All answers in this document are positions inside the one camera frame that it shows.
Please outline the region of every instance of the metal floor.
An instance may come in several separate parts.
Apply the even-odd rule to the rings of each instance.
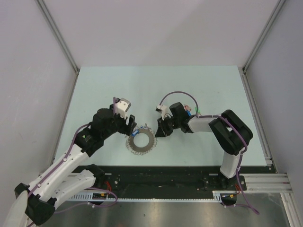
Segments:
[[[247,194],[260,212],[219,203],[120,202],[109,208],[75,207],[53,217],[43,227],[289,227],[279,193]],[[237,203],[244,203],[239,196]],[[66,202],[58,210],[70,207]]]

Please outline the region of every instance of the metal frame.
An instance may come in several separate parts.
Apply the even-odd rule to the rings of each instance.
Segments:
[[[69,48],[67,47],[66,42],[64,41],[63,36],[60,33],[53,17],[51,16],[51,13],[50,13],[49,9],[47,8],[44,0],[35,0],[35,1],[41,10],[41,13],[45,17],[53,35],[55,36],[56,40],[58,41],[58,44],[62,48],[64,55],[67,57],[70,65],[73,68],[73,70],[75,71],[76,75],[78,75],[79,67],[77,66]],[[260,49],[261,45],[263,44],[265,38],[267,37],[277,16],[281,12],[281,9],[284,6],[285,2],[286,2],[286,0],[279,0],[279,2],[276,4],[276,7],[273,10],[272,14],[270,15],[266,26],[264,27],[260,37],[257,40],[257,43],[255,44],[252,52],[250,53],[250,56],[248,57],[246,63],[244,64],[244,66],[242,68],[242,72],[240,72],[243,86],[244,86],[244,89],[245,89],[245,92],[246,92],[246,95],[247,95],[247,98],[248,98],[248,101],[250,104],[251,111],[253,113],[253,117],[255,120],[255,124],[257,126],[259,137],[261,139],[262,148],[263,148],[268,166],[272,166],[272,164],[273,164],[272,159],[271,159],[272,157],[271,157],[270,149],[269,149],[268,142],[267,142],[267,139],[265,136],[265,132],[262,127],[258,109],[257,109],[255,100],[253,98],[253,94],[251,92],[251,89],[250,89],[250,86],[249,86],[249,83],[247,80],[246,72],[247,72],[247,69],[249,68],[252,60],[256,56],[258,50]],[[68,106],[66,108],[64,121],[62,123],[60,135],[58,137],[55,151],[58,147],[58,143],[59,143],[62,129],[64,126],[64,122],[66,119],[67,111],[70,106],[73,91],[75,89],[76,81],[77,81],[77,78],[73,82],[74,83],[73,90],[72,90],[72,93],[69,98]],[[294,194],[292,192],[292,189],[291,189],[291,186],[290,186],[290,183],[288,181],[286,174],[243,174],[243,176],[245,176],[245,179],[247,182],[247,192],[248,193],[262,193],[262,192],[281,193],[281,197],[282,197],[282,200],[284,203],[284,207],[285,207],[290,225],[292,227],[303,226],[302,217],[300,216],[300,213],[298,212],[298,208],[296,206],[295,199],[294,199]],[[218,193],[219,192],[214,192],[214,201],[216,201],[216,202],[219,201]]]

